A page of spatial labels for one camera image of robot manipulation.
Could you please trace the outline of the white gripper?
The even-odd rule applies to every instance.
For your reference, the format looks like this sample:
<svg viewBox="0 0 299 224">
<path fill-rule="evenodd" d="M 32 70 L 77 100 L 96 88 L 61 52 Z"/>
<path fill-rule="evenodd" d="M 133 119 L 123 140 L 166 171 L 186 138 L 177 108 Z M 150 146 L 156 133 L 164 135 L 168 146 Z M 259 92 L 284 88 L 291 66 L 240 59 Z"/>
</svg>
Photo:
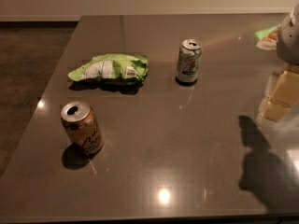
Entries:
<svg viewBox="0 0 299 224">
<path fill-rule="evenodd" d="M 299 4 L 282 21 L 278 31 L 278 57 L 299 64 Z M 299 102 L 299 67 L 288 66 L 273 73 L 267 82 L 261 102 L 261 116 L 279 121 Z"/>
</svg>

